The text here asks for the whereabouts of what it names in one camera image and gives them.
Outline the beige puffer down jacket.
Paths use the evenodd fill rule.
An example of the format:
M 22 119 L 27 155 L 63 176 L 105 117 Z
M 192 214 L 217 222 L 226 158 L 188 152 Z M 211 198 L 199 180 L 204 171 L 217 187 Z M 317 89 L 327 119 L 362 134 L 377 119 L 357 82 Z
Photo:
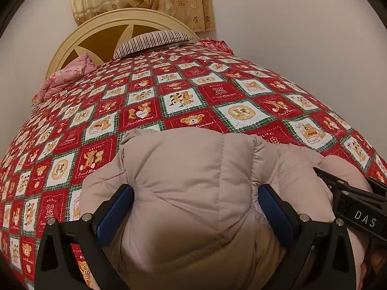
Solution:
M 261 289 L 285 255 L 259 204 L 269 184 L 314 221 L 331 222 L 333 195 L 320 168 L 370 190 L 338 156 L 203 128 L 127 132 L 115 158 L 88 175 L 81 213 L 123 184 L 134 206 L 105 253 L 131 289 Z

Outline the pink folded blanket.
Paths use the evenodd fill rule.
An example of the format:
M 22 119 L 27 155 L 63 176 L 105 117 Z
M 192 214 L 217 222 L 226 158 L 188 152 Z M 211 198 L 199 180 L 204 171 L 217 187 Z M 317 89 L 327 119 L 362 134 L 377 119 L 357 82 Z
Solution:
M 77 80 L 95 71 L 97 67 L 88 54 L 77 57 L 63 69 L 48 76 L 39 91 L 33 96 L 31 108 L 35 109 L 40 103 L 47 101 L 53 95 L 67 89 Z

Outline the red teddy bear quilt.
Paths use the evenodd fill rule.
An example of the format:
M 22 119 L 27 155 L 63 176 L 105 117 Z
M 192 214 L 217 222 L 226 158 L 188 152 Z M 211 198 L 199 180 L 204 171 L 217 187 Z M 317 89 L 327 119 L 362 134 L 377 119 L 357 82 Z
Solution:
M 341 116 L 233 53 L 188 45 L 111 60 L 40 105 L 1 161 L 1 252 L 21 284 L 34 286 L 47 219 L 80 217 L 83 179 L 126 131 L 189 126 L 305 145 L 386 181 L 386 161 Z

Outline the cream wooden headboard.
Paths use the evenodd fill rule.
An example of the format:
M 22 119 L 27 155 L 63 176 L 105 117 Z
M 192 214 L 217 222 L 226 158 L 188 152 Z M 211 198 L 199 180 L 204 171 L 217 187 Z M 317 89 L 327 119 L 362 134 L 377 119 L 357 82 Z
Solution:
M 199 37 L 184 23 L 165 13 L 146 8 L 122 8 L 100 14 L 81 24 L 60 45 L 53 56 L 46 76 L 64 68 L 78 56 L 88 54 L 92 62 L 102 65 L 110 61 L 117 49 L 128 40 L 152 31 L 181 31 Z

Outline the striped pillow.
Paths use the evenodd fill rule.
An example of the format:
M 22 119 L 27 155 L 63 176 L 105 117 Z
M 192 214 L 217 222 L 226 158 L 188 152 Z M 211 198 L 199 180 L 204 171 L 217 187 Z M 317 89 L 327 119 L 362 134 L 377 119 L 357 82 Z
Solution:
M 122 44 L 115 51 L 113 59 L 116 60 L 124 56 L 149 51 L 170 44 L 188 43 L 191 41 L 194 41 L 194 38 L 181 31 L 166 30 L 143 33 Z

